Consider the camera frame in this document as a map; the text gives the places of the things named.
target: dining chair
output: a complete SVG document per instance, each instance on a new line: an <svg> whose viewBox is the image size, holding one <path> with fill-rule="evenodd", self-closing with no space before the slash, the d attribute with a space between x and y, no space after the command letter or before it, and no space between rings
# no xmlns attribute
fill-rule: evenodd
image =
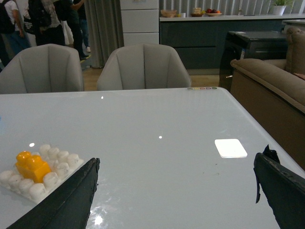
<svg viewBox="0 0 305 229"><path fill-rule="evenodd" d="M177 51L151 43L114 50L97 81L98 91L190 86L191 78Z"/></svg>
<svg viewBox="0 0 305 229"><path fill-rule="evenodd" d="M0 72L0 94L84 91L78 52L45 44L18 53Z"/></svg>

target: wooden bowl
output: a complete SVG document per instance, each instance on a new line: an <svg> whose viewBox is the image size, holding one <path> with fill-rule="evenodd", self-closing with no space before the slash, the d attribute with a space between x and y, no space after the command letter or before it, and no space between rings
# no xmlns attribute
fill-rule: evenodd
<svg viewBox="0 0 305 229"><path fill-rule="evenodd" d="M161 15L167 18L173 18L177 14L177 10L161 10Z"/></svg>
<svg viewBox="0 0 305 229"><path fill-rule="evenodd" d="M202 17L202 13L191 13L192 17Z"/></svg>
<svg viewBox="0 0 305 229"><path fill-rule="evenodd" d="M215 17L215 16L222 15L222 13L205 13L205 14L208 15L209 17Z"/></svg>

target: curtain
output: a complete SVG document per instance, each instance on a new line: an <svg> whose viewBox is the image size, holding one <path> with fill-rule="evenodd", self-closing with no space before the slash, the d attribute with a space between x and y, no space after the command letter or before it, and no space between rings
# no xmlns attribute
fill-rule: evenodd
<svg viewBox="0 0 305 229"><path fill-rule="evenodd" d="M120 0L85 1L93 68L102 68L110 54L124 46Z"/></svg>

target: sofa cushion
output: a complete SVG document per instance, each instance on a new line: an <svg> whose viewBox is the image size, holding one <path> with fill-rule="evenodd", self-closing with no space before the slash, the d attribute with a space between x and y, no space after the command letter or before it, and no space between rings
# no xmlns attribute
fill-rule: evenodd
<svg viewBox="0 0 305 229"><path fill-rule="evenodd" d="M289 73L305 74L305 32L297 27L287 30L287 64Z"/></svg>

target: backpack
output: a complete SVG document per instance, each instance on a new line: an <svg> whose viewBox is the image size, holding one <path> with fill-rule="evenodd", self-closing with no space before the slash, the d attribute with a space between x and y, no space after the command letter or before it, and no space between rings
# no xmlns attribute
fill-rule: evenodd
<svg viewBox="0 0 305 229"><path fill-rule="evenodd" d="M41 0L29 0L29 15L33 25L47 27L51 25L51 15L45 10Z"/></svg>
<svg viewBox="0 0 305 229"><path fill-rule="evenodd" d="M67 9L61 0L55 1L54 3L55 11L57 14L57 17L61 21L66 21L69 16L69 9Z"/></svg>
<svg viewBox="0 0 305 229"><path fill-rule="evenodd" d="M10 17L5 9L5 4L10 0L4 0L0 3L0 33L13 33L15 31L15 24L12 24Z"/></svg>

